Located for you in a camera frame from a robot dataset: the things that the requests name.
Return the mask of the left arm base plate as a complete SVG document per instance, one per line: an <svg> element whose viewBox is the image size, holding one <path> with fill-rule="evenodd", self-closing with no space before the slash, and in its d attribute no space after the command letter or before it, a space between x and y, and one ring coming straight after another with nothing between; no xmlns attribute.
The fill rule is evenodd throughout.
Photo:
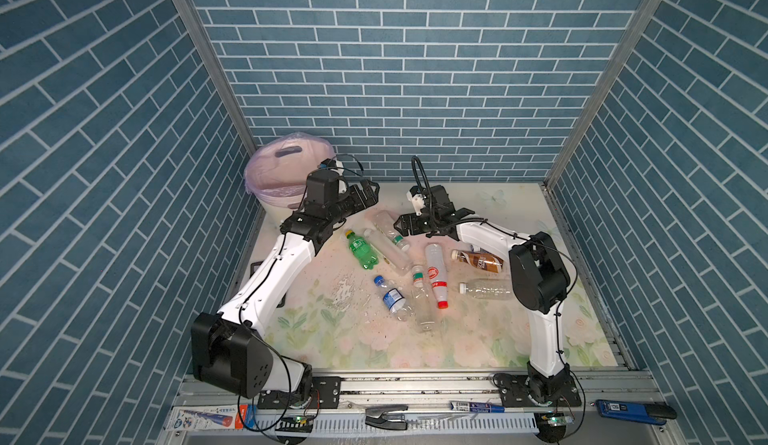
<svg viewBox="0 0 768 445"><path fill-rule="evenodd" d="M266 410L337 409L341 378L339 376L303 377L294 392L263 391L257 407Z"/></svg>

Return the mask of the long clear plastic bottle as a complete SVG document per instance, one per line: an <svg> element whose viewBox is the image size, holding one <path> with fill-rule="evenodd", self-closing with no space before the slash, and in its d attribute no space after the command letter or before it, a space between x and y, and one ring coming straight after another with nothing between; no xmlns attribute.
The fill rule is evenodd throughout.
<svg viewBox="0 0 768 445"><path fill-rule="evenodd" d="M412 259L380 231L365 228L363 236L399 275L411 271L414 265Z"/></svg>

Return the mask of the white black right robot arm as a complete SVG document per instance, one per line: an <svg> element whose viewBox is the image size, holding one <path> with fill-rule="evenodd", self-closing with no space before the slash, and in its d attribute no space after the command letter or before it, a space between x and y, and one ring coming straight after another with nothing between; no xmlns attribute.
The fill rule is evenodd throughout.
<svg viewBox="0 0 768 445"><path fill-rule="evenodd" d="M532 348L527 386L535 401L553 401L571 378L563 351L561 306L572 280L551 236L511 231L472 210L457 209L442 186L415 185L406 198L414 211L395 221L401 235L447 236L498 257L508 255L513 295L528 311Z"/></svg>

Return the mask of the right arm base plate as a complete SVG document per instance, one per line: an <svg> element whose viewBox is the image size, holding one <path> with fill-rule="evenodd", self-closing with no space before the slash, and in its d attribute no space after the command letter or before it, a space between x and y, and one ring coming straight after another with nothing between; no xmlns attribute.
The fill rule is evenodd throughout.
<svg viewBox="0 0 768 445"><path fill-rule="evenodd" d="M544 377L537 371L529 375L496 373L492 384L498 389L502 405L512 407L576 408L583 404L582 393L573 376L562 370L553 377Z"/></svg>

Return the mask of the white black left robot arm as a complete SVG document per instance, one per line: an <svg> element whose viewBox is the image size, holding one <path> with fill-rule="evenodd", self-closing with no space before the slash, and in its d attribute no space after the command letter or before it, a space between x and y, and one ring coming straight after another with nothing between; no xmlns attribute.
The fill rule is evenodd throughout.
<svg viewBox="0 0 768 445"><path fill-rule="evenodd" d="M373 207L380 186L368 179L340 189L342 177L316 171L307 177L301 206L280 225L270 254L255 274L215 313L191 325L194 377L239 397L282 392L303 403L312 389L312 367L287 358L266 342L265 329L301 271L318 255L335 227Z"/></svg>

